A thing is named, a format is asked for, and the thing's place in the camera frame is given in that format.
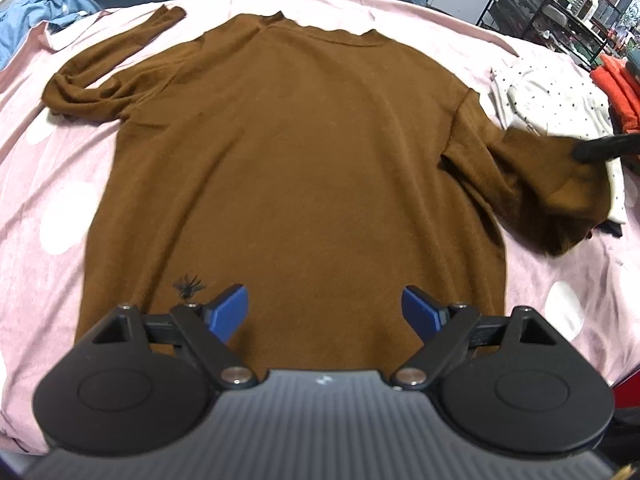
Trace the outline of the brown knit sweater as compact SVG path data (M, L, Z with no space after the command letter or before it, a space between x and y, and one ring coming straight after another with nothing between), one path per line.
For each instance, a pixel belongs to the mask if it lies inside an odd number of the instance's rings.
M241 283L232 348L256 372L390 373L421 344L406 286L499 315L500 226L559 255L608 216L603 162L496 127L449 70L373 30L243 14L130 63L183 15L158 9L43 91L53 113L119 124L80 334L119 304L167 312L183 278L206 296Z

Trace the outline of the orange folded garment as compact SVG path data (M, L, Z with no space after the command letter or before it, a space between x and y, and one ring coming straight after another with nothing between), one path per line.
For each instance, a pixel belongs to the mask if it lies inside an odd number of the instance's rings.
M639 81L626 69L620 58L601 54L600 65L590 77L608 97L613 110L620 118L623 133L639 132Z

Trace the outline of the white black-dotted garment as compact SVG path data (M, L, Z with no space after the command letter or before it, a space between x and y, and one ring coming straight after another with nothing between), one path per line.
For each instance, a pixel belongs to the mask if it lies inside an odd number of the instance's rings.
M491 69L489 99L498 122L536 136L612 136L608 98L566 54L519 56Z

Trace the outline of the black metal shelf rack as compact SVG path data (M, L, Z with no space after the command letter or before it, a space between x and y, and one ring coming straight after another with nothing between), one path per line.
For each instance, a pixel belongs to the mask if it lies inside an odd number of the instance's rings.
M634 0L488 0L476 24L569 55L585 70L614 49Z

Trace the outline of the pink polka dot bedsheet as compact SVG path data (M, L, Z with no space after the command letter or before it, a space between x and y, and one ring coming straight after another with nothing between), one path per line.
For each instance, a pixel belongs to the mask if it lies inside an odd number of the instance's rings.
M282 13L303 25L377 30L434 58L486 93L489 75L521 60L568 84L572 63L442 12L397 0L180 0L184 20L145 49L153 55L241 13ZM151 3L106 10L62 32L34 27L1 74L1 447L20 457L44 453L32 416L40 378L73 343L86 234L111 169L117 127L50 115L40 96L69 59L144 22ZM639 364L639 180L624 182L623 236L601 233L560 258L527 250L513 237L508 304L544 314L610 382Z

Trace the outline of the light blue blanket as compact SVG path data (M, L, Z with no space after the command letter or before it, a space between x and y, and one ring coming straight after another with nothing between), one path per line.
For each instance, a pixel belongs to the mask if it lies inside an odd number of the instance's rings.
M1 11L1 68L9 64L38 24L47 23L58 32L101 10L94 0L15 0Z

